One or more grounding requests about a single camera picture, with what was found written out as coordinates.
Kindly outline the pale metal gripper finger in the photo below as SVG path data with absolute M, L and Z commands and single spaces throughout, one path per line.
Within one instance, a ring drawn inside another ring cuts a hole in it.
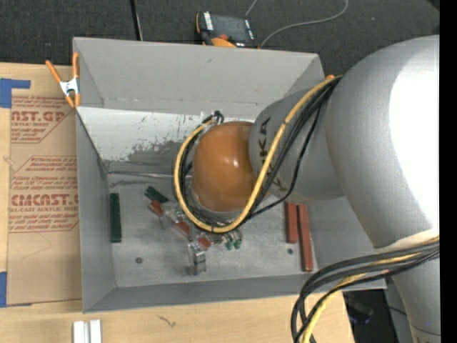
M 172 228 L 179 221 L 176 207 L 172 204 L 162 204 L 161 210 L 162 215 L 159 217 L 161 227 L 163 229 Z
M 191 276 L 197 276 L 206 272 L 206 250 L 198 242 L 188 245 L 189 265 L 187 272 Z

